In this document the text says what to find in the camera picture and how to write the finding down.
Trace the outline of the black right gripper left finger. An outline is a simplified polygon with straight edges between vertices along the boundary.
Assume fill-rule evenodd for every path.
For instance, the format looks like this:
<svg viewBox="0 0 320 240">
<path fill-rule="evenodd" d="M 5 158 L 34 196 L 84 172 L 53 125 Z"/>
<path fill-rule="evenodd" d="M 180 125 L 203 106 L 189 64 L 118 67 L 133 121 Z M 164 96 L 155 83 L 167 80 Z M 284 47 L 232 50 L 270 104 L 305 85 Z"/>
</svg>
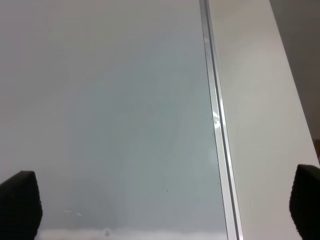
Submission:
<svg viewBox="0 0 320 240">
<path fill-rule="evenodd" d="M 0 184 L 0 238 L 34 240 L 43 217 L 34 171 L 20 171 Z"/>
</svg>

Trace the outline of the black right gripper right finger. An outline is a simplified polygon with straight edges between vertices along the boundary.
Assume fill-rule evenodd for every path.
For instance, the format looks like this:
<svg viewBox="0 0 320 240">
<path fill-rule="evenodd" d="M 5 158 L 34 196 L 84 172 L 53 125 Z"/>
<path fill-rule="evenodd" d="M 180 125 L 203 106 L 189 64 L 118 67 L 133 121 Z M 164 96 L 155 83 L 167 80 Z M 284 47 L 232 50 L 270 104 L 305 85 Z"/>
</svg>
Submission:
<svg viewBox="0 0 320 240">
<path fill-rule="evenodd" d="M 320 169 L 299 164 L 292 185 L 289 211 L 303 240 L 320 238 Z"/>
</svg>

